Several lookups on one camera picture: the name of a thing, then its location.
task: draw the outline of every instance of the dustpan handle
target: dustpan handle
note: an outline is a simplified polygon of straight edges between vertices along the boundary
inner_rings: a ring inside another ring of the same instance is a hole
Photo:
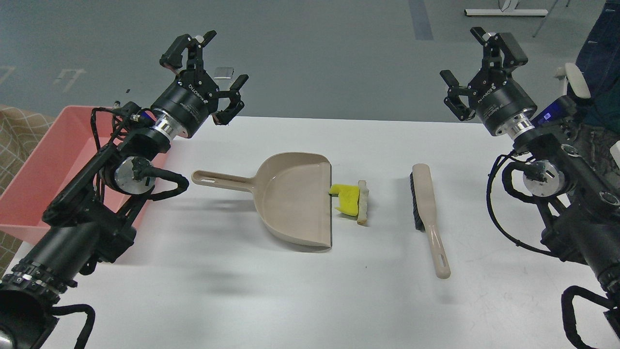
[[[192,173],[192,182],[202,186],[248,191],[250,193],[254,188],[250,183],[250,178],[201,170]]]

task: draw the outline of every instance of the table surface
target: table surface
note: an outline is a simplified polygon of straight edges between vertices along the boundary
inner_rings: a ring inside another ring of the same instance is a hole
[[[571,348],[560,295],[573,284],[602,291],[587,266],[517,248],[491,223],[487,173],[511,145],[481,124],[209,122],[174,140],[167,169],[251,177],[276,153],[318,153],[330,160],[333,183],[367,181],[368,226],[332,210],[333,247],[317,252],[272,236],[250,193],[192,183],[152,202],[136,243],[116,263],[77,276],[59,305],[95,308],[89,348]],[[414,227],[416,163],[431,169],[447,280],[435,276],[427,237]],[[504,227],[538,244],[536,208],[496,184]],[[575,308],[584,342],[618,347],[602,308],[578,300]],[[73,346],[83,322],[62,317],[45,347]]]

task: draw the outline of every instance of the plaid fabric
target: plaid fabric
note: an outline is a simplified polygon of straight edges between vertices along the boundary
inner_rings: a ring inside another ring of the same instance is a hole
[[[0,195],[37,146],[54,118],[0,104]],[[21,241],[0,232],[0,275]]]

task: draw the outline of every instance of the pink plastic bin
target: pink plastic bin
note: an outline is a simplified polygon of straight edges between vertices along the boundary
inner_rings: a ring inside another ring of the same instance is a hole
[[[50,226],[41,221],[43,211],[79,170],[95,155],[91,132],[93,107],[68,106],[60,112],[36,149],[28,157],[17,176],[0,196],[0,230],[31,244],[37,243]],[[112,131],[112,116],[97,113],[97,130],[101,144],[108,141]],[[166,154],[153,160],[162,168]],[[117,211],[127,200],[108,188],[105,205]],[[144,209],[133,226],[138,228]]]

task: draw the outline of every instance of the person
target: person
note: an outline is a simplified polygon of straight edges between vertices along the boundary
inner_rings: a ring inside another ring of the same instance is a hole
[[[590,89],[577,103],[573,145],[609,184],[620,189],[620,168],[609,149],[620,141],[620,0],[607,0],[575,62]]]

